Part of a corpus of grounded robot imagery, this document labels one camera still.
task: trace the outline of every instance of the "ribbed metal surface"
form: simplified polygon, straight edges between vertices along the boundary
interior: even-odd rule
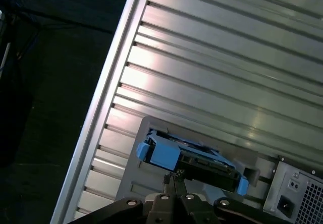
[[[78,208],[115,198],[144,116],[321,167],[322,8],[322,0],[149,0],[107,90],[112,108]]]

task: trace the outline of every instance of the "metal mesh grille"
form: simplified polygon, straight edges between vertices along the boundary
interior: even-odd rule
[[[307,186],[299,209],[297,224],[323,224],[323,188],[311,184]]]

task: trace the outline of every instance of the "black cable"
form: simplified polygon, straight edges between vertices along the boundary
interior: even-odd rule
[[[29,13],[29,14],[32,14],[32,15],[41,16],[41,17],[44,17],[44,18],[49,18],[49,19],[52,19],[52,20],[55,20],[55,21],[61,21],[61,22],[66,23],[66,24],[76,25],[76,26],[80,26],[80,27],[84,27],[84,28],[88,28],[88,29],[108,33],[108,34],[111,34],[111,35],[113,34],[112,31],[106,30],[106,29],[103,29],[103,28],[100,28],[100,27],[97,27],[97,26],[92,26],[92,25],[81,23],[81,22],[76,22],[76,21],[72,21],[72,20],[69,20],[69,19],[64,19],[64,18],[61,18],[61,17],[58,17],[58,16],[48,15],[46,13],[39,12],[39,11],[34,11],[34,10],[27,9],[27,8],[24,8],[24,7],[19,8],[19,10],[21,12],[26,12],[26,13]]]

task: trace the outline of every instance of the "dark floor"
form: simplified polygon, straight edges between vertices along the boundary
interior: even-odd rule
[[[23,60],[34,101],[16,160],[0,173],[7,180],[0,190],[0,223],[49,223],[125,0],[23,3],[112,31],[44,31]]]

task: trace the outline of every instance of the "screw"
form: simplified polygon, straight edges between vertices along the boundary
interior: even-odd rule
[[[135,205],[135,204],[137,204],[137,202],[134,200],[129,200],[127,204],[128,205]]]
[[[220,204],[221,205],[230,205],[230,202],[227,200],[222,200],[222,201],[220,201]]]
[[[189,200],[192,200],[192,199],[194,199],[194,195],[187,195],[186,198]]]

